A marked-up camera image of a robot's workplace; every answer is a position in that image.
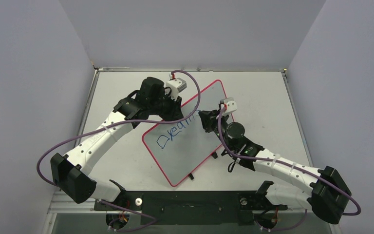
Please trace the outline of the pink-framed whiteboard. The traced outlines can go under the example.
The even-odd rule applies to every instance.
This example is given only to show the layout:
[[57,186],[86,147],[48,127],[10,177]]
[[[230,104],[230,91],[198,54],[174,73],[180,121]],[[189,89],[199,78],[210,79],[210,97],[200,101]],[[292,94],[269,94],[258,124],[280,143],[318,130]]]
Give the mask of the pink-framed whiteboard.
[[203,130],[199,111],[219,109],[226,93],[217,79],[181,106],[186,120],[176,124],[156,124],[142,135],[142,142],[167,182],[177,187],[196,170],[221,143]]

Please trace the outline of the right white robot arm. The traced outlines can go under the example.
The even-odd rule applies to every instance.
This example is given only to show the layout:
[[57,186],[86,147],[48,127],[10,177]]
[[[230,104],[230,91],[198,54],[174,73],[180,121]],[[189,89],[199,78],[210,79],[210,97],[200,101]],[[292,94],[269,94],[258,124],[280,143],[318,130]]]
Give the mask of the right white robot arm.
[[269,174],[291,185],[284,189],[270,185],[257,192],[255,201],[259,207],[296,204],[330,224],[338,224],[343,216],[349,215],[345,209],[354,199],[337,169],[305,166],[252,142],[244,135],[242,124],[227,122],[229,113],[225,109],[199,111],[198,114],[204,131],[217,136],[224,154],[229,155],[234,164]]

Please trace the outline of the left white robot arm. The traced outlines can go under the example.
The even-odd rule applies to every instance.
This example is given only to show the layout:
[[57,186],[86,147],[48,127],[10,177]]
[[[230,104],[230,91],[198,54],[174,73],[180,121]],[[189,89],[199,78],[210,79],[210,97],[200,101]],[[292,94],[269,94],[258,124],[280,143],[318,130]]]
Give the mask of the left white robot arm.
[[89,198],[106,200],[115,210],[124,207],[126,196],[118,183],[97,182],[89,174],[101,157],[125,134],[138,126],[137,120],[159,116],[164,121],[180,120],[182,99],[180,92],[187,83],[173,78],[164,83],[153,77],[142,81],[140,89],[119,100],[97,133],[89,136],[77,147],[50,159],[54,183],[75,203]]

